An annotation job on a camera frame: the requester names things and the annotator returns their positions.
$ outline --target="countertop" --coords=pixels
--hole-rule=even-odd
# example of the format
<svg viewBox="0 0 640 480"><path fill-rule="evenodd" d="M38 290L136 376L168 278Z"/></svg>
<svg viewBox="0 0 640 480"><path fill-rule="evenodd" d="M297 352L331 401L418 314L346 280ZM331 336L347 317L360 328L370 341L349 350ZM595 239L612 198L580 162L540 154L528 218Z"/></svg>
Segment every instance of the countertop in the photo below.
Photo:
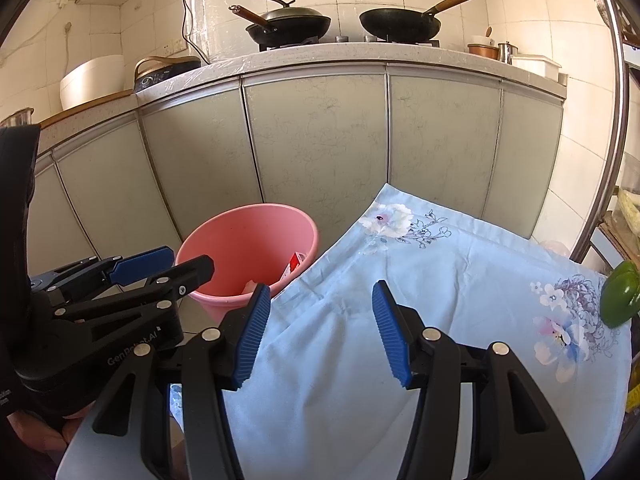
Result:
<svg viewBox="0 0 640 480"><path fill-rule="evenodd" d="M210 65L158 83L138 94L101 102L57 122L44 121L38 152L46 152L91 126L143 105L219 80L296 65L363 61L452 68L494 76L562 99L566 98L566 88L559 83L506 63L465 52L382 42L321 43L256 52L247 56L215 61Z"/></svg>

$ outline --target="light blue cloth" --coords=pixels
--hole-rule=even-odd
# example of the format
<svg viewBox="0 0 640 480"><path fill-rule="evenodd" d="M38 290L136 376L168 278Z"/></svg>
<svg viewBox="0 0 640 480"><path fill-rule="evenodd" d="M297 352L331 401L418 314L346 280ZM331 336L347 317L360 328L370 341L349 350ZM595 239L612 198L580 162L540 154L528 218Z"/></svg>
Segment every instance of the light blue cloth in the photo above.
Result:
<svg viewBox="0 0 640 480"><path fill-rule="evenodd" d="M598 318L603 277L385 185L273 300L251 378L225 394L247 480L396 478L417 392L391 375L371 309L377 280L456 342L506 342L556 411L586 478L606 462L622 425L631 348L630 323L611 331ZM468 467L466 386L455 479Z"/></svg>

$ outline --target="kitchen cabinet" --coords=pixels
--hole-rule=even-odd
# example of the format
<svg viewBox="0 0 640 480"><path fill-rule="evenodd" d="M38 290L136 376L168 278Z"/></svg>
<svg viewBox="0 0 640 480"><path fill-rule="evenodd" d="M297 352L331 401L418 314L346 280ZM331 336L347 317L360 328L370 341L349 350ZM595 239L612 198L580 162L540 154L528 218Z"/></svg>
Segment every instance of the kitchen cabinet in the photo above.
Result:
<svg viewBox="0 0 640 480"><path fill-rule="evenodd" d="M217 214L261 202L238 88L151 113L143 123L182 238Z"/></svg>
<svg viewBox="0 0 640 480"><path fill-rule="evenodd" d="M27 265L31 276L94 256L55 166L36 176L27 222Z"/></svg>
<svg viewBox="0 0 640 480"><path fill-rule="evenodd" d="M247 86L266 202L302 209L320 254L386 182L384 75L328 75Z"/></svg>
<svg viewBox="0 0 640 480"><path fill-rule="evenodd" d="M498 136L498 82L393 75L390 89L390 184L479 218Z"/></svg>
<svg viewBox="0 0 640 480"><path fill-rule="evenodd" d="M562 101L505 88L494 174L482 220L529 238L536 225L562 124Z"/></svg>
<svg viewBox="0 0 640 480"><path fill-rule="evenodd" d="M92 131L83 135L91 137ZM53 151L53 157L100 257L130 256L163 245L174 251L180 248L137 122L121 124L67 151L63 145Z"/></svg>

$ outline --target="white bowl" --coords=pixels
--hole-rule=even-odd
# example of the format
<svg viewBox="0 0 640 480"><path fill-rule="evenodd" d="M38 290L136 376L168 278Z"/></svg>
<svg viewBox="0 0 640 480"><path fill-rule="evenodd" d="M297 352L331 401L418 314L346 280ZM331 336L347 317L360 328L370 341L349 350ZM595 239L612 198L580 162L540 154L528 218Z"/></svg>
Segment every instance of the white bowl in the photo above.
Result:
<svg viewBox="0 0 640 480"><path fill-rule="evenodd" d="M124 90L124 56L103 56L87 61L60 81L62 109Z"/></svg>

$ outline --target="power cord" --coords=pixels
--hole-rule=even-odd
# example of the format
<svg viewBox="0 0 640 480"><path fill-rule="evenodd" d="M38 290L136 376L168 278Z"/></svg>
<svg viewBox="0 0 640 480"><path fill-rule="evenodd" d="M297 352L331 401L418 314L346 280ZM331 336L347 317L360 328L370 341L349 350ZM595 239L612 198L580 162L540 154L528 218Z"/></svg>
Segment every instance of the power cord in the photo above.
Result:
<svg viewBox="0 0 640 480"><path fill-rule="evenodd" d="M193 43L193 41L191 41L184 32L184 29L187 25L187 11L189 11L189 14L191 15L191 30L193 30L193 23L195 20L193 18L193 13L191 12L190 7L187 5L187 0L182 0L182 4L184 6L184 17L182 19L182 38L184 39L184 41L186 41L187 44L190 44L195 49L195 51L206 64L210 65L211 62L209 61L209 58L206 56L206 54L204 54L203 51L201 51L200 48L195 43Z"/></svg>

